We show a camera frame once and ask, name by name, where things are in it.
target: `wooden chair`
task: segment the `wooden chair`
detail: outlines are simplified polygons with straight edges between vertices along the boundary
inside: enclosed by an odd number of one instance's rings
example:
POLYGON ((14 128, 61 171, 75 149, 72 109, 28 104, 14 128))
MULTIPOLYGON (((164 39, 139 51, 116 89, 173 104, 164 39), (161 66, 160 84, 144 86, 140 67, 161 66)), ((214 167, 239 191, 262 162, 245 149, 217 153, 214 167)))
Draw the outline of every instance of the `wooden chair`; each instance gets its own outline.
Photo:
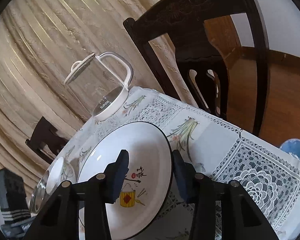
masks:
POLYGON ((67 144, 67 140, 55 135, 57 129, 49 123, 44 117, 41 117, 32 133, 31 139, 26 140, 29 146, 38 156, 47 163, 51 164, 53 159, 40 150, 44 144, 48 145, 54 155, 58 155, 62 148, 67 144))
POLYGON ((176 63, 198 106, 226 120, 228 100, 228 71, 220 53, 208 41, 204 20, 246 13, 256 50, 257 104, 253 134, 260 132, 268 91, 268 40, 266 29, 256 0, 160 0, 138 20, 128 18, 123 22, 128 34, 149 65, 163 91, 180 99, 149 41, 167 33, 176 52, 176 63), (195 70, 195 83, 190 78, 195 70), (215 77, 208 73, 212 70, 215 77), (219 80, 220 114, 216 110, 216 87, 219 80), (206 108, 200 93, 208 105, 206 108))

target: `kettle handle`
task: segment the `kettle handle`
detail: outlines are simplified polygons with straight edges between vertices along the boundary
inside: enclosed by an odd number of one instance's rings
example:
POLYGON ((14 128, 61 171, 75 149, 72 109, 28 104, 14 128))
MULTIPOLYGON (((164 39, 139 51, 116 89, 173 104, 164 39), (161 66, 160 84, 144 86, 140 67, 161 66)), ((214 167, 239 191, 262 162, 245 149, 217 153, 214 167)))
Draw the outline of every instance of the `kettle handle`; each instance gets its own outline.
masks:
POLYGON ((72 64, 71 66, 71 72, 77 67, 78 64, 80 64, 82 62, 82 60, 78 60, 75 63, 72 64))
POLYGON ((114 75, 121 83, 122 85, 128 89, 130 83, 131 83, 131 80, 133 78, 133 68, 131 66, 131 64, 124 58, 124 57, 121 57, 119 54, 116 54, 114 52, 110 52, 110 51, 107 51, 107 52, 104 52, 102 54, 100 54, 99 56, 95 56, 96 59, 107 69, 109 70, 109 72, 114 75), (121 80, 120 77, 118 77, 118 75, 116 73, 114 73, 111 69, 109 69, 103 62, 102 62, 102 59, 105 58, 105 57, 112 57, 116 60, 118 60, 127 70, 127 76, 125 78, 124 81, 121 80))

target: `curtain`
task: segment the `curtain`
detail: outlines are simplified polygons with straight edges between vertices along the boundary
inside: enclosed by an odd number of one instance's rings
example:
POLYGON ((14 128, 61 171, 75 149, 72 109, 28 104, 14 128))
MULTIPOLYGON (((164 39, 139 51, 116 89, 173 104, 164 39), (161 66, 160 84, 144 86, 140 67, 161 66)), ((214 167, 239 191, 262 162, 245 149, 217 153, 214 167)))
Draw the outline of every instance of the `curtain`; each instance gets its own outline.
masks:
MULTIPOLYGON (((42 116, 70 139, 91 115, 83 107, 85 84, 63 85, 71 65, 92 52, 114 51, 134 68, 132 85, 162 92, 122 22, 139 18, 159 0, 12 0, 0 16, 0 169, 23 177, 30 194, 48 164, 26 144, 42 116)), ((194 104, 166 36, 152 46, 181 99, 194 104)), ((125 74, 116 61, 111 67, 125 74)), ((108 77, 89 77, 100 92, 108 77)))

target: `white plate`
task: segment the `white plate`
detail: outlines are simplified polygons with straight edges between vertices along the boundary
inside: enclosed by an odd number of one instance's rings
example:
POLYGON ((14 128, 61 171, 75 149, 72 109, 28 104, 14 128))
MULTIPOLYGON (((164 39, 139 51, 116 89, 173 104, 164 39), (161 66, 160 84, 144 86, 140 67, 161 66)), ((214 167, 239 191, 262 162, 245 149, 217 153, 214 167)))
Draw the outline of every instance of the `white plate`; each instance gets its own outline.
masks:
MULTIPOLYGON (((172 179, 171 148, 164 133, 153 124, 133 122, 99 142, 87 158, 78 182, 103 172, 122 149, 129 152, 128 180, 124 180, 117 201, 106 204, 113 240, 131 238, 150 224, 163 205, 172 179)), ((79 218, 84 225, 84 208, 79 218)))

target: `dining table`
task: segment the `dining table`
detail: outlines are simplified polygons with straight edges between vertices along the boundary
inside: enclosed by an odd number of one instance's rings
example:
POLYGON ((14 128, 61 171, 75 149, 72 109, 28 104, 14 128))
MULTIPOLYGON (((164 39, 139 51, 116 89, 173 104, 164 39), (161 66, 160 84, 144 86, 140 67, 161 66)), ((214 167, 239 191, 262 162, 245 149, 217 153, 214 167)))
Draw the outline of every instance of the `dining table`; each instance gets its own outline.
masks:
MULTIPOLYGON (((239 181, 280 240, 298 236, 300 160, 240 127, 156 90, 132 87, 127 100, 114 115, 101 122, 91 117, 49 169, 58 158, 64 157, 74 168, 74 172, 64 174, 64 178, 74 176, 77 180, 85 160, 103 138, 122 125, 139 121, 161 129, 171 149, 178 149, 184 161, 192 163, 197 172, 218 182, 239 181)), ((193 213, 194 204, 183 201, 173 179, 160 212, 132 239, 187 240, 193 213)), ((221 239, 221 230, 221 203, 217 201, 215 239, 221 239)), ((80 239, 84 239, 82 224, 79 234, 80 239)))

